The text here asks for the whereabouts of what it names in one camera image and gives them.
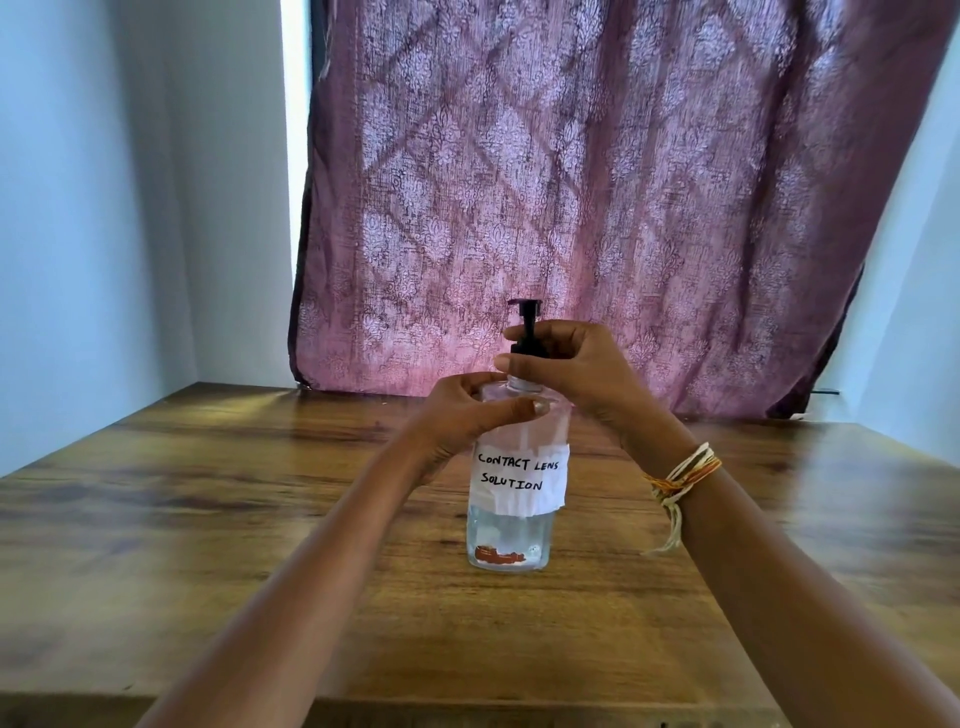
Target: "string bracelet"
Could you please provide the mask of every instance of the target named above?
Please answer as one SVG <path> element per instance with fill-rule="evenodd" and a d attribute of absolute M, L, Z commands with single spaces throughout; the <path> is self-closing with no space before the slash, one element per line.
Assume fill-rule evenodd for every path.
<path fill-rule="evenodd" d="M 680 499 L 690 492 L 697 483 L 715 472 L 723 463 L 720 462 L 709 443 L 703 443 L 684 462 L 670 471 L 665 478 L 645 477 L 652 486 L 654 498 L 666 510 L 670 517 L 670 536 L 660 548 L 654 548 L 646 553 L 663 553 L 680 545 L 681 528 L 684 525 L 684 514 L 680 511 Z"/>

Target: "black pump dispenser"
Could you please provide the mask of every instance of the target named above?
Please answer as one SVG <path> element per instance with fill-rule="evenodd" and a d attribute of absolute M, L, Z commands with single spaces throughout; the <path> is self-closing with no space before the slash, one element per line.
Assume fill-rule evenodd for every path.
<path fill-rule="evenodd" d="M 540 300 L 511 299 L 508 304 L 519 306 L 520 317 L 523 319 L 523 336 L 510 347 L 510 352 L 547 358 L 550 354 L 547 353 L 540 339 L 534 335 L 534 324 L 540 315 Z"/>

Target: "hand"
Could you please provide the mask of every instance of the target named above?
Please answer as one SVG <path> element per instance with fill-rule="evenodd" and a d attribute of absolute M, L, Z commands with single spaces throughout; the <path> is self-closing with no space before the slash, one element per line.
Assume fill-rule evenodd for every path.
<path fill-rule="evenodd" d="M 606 327 L 580 321 L 540 321 L 534 333 L 551 358 L 500 354 L 493 366 L 560 392 L 604 425 L 616 427 L 624 405 L 656 406 Z M 503 335 L 517 341 L 523 326 L 508 328 Z"/>
<path fill-rule="evenodd" d="M 505 379 L 496 372 L 448 376 L 434 385 L 420 411 L 400 431 L 404 447 L 422 449 L 424 479 L 429 479 L 446 461 L 495 427 L 535 420 L 550 411 L 546 400 L 515 397 L 481 402 L 473 398 L 484 384 Z"/>

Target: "patterned curtain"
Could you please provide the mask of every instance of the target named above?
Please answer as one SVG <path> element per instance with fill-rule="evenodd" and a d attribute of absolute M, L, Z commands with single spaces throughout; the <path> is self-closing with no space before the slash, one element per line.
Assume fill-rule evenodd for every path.
<path fill-rule="evenodd" d="M 951 0 L 339 0 L 291 364 L 422 395 L 506 302 L 614 331 L 676 411 L 762 416 L 834 331 Z"/>

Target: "wood grain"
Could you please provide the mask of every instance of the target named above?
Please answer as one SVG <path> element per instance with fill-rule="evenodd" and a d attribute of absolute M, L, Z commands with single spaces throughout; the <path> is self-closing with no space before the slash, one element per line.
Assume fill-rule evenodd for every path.
<path fill-rule="evenodd" d="M 124 699 L 120 716 L 145 705 L 412 406 L 195 385 L 0 480 L 0 715 L 49 713 L 67 695 Z M 960 689 L 960 472 L 856 425 L 695 428 Z M 571 448 L 541 572 L 468 565 L 466 458 L 414 494 L 319 686 L 327 723 L 443 724 L 453 711 L 484 724 L 773 724 L 688 556 L 641 555 L 667 523 L 636 466 L 577 418 Z"/>

